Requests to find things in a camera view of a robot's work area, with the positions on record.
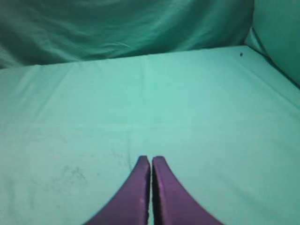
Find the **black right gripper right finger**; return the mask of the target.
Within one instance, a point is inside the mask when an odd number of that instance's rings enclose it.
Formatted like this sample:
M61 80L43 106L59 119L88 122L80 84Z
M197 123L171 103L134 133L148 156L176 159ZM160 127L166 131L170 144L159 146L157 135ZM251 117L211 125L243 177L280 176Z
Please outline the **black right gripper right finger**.
M189 194L163 156L152 160L152 206L155 225L220 225Z

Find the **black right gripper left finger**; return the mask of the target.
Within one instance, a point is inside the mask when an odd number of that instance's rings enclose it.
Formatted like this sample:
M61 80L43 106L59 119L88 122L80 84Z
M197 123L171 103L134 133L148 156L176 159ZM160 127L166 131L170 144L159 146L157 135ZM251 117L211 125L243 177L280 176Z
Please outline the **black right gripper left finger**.
M150 163L140 156L120 189L87 225L146 225L149 219Z

